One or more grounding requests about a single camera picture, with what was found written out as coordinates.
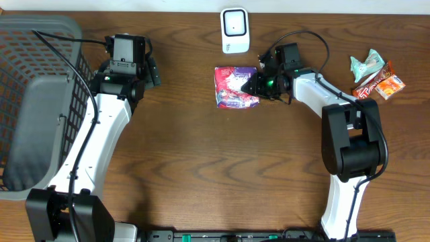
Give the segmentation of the teal snack wrapper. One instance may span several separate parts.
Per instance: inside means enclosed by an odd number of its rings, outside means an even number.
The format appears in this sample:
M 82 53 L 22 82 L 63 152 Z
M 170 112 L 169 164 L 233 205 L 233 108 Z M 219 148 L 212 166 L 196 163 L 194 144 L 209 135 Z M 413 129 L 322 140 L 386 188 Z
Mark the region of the teal snack wrapper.
M 358 83 L 363 77 L 379 71 L 385 65 L 384 59 L 374 49 L 370 49 L 368 57 L 363 62 L 353 56 L 350 57 L 350 61 L 350 71 L 354 75 L 355 83 Z

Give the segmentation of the orange snack bar wrapper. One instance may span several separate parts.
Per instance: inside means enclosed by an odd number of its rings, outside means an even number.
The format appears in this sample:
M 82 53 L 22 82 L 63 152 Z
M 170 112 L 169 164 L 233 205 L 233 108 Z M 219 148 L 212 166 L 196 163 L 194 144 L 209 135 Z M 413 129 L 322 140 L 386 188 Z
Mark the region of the orange snack bar wrapper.
M 361 84 L 359 87 L 355 88 L 352 91 L 353 97 L 356 97 L 357 99 L 368 98 L 370 93 L 376 88 L 377 84 L 389 78 L 393 74 L 394 69 L 392 67 L 392 61 L 390 60 L 378 72 L 367 78 L 364 84 Z

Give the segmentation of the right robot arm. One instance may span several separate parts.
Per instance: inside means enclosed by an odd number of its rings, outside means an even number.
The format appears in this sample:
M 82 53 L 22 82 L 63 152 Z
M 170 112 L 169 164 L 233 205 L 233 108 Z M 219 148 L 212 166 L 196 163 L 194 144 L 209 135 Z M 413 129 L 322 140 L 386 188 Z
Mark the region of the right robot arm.
M 281 100 L 287 94 L 321 119 L 321 155 L 330 174 L 329 197 L 320 226 L 325 239 L 359 239 L 357 216 L 368 184 L 388 162 L 377 103 L 357 99 L 329 83 L 319 70 L 303 67 L 295 43 L 259 56 L 261 71 L 242 87 L 249 95 Z

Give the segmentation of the red purple snack pack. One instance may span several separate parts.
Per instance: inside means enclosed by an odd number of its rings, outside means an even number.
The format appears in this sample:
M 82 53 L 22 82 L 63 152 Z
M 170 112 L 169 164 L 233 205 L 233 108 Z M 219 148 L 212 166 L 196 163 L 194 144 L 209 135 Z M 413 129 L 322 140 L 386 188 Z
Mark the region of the red purple snack pack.
M 216 67 L 214 85 L 216 106 L 222 109 L 247 109 L 259 104 L 259 98 L 241 87 L 257 72 L 255 67 Z

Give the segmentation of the small orange box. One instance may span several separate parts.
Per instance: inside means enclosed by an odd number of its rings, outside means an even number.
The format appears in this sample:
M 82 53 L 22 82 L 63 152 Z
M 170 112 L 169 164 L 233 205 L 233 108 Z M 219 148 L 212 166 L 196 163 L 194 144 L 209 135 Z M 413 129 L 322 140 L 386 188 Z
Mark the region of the small orange box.
M 403 90 L 405 88 L 405 84 L 400 80 L 397 75 L 392 75 L 389 78 L 381 81 L 376 86 L 376 91 L 385 99 L 389 99 L 395 93 Z

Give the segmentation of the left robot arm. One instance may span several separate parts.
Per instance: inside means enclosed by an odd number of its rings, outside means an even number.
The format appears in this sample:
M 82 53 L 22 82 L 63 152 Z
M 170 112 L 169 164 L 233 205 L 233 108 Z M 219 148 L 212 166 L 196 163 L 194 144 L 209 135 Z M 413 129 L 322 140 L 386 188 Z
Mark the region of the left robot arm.
M 44 189 L 33 188 L 26 212 L 35 241 L 144 241 L 136 225 L 116 222 L 101 194 L 117 141 L 146 89 L 160 85 L 150 38 L 106 36 L 110 59 L 90 81 L 85 118 L 69 154 Z

